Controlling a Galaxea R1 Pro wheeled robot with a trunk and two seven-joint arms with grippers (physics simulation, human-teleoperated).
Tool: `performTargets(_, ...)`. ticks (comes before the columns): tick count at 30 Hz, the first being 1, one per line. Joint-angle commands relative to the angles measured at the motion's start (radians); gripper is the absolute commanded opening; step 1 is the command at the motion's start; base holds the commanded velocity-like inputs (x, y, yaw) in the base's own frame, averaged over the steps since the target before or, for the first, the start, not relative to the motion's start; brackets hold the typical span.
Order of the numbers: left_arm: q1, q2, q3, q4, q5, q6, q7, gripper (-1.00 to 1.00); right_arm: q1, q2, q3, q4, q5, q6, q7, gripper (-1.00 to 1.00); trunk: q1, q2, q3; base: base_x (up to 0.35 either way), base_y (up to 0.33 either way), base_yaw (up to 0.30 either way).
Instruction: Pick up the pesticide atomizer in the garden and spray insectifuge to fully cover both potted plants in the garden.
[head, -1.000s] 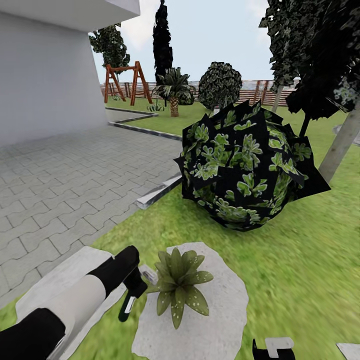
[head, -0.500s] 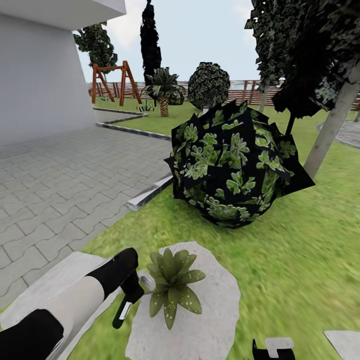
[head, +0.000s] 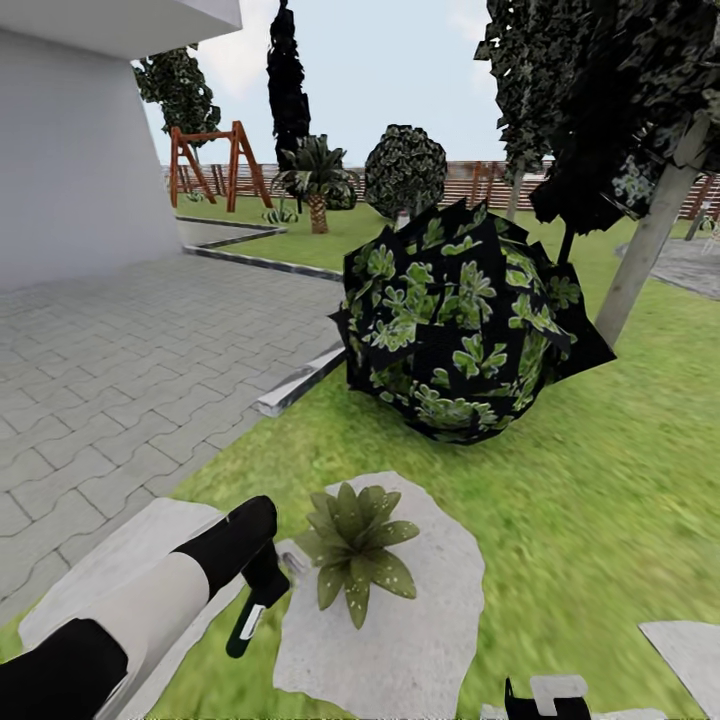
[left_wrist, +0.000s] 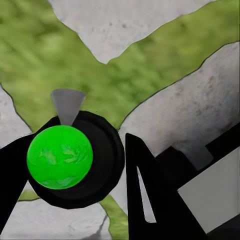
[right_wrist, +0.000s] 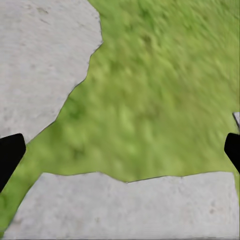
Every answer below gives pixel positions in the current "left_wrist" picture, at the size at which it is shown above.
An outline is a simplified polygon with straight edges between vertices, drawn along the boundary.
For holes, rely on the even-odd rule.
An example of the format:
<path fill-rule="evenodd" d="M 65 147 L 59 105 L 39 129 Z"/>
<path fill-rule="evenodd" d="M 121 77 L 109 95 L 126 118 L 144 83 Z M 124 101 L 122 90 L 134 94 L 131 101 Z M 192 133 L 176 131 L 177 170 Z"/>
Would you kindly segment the insectifuge atomizer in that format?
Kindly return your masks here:
<path fill-rule="evenodd" d="M 51 95 L 57 116 L 34 133 L 26 153 L 28 181 L 39 197 L 58 208 L 101 202 L 125 166 L 119 133 L 104 117 L 80 111 L 83 92 L 58 88 Z"/>

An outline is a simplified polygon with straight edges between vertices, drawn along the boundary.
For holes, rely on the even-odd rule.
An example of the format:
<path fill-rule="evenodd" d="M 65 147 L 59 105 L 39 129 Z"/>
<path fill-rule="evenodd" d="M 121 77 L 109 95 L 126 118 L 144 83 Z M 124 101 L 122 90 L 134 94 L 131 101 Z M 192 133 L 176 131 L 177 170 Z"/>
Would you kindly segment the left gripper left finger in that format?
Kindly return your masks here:
<path fill-rule="evenodd" d="M 0 149 L 0 234 L 27 183 L 27 152 L 33 134 Z"/>

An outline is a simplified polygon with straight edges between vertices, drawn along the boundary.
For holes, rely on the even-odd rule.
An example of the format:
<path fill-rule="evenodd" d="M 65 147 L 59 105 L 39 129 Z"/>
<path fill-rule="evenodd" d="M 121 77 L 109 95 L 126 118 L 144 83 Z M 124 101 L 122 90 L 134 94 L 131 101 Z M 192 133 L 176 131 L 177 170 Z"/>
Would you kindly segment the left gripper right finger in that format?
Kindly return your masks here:
<path fill-rule="evenodd" d="M 210 240 L 145 142 L 125 134 L 129 240 Z M 156 223 L 145 220 L 139 168 Z"/>

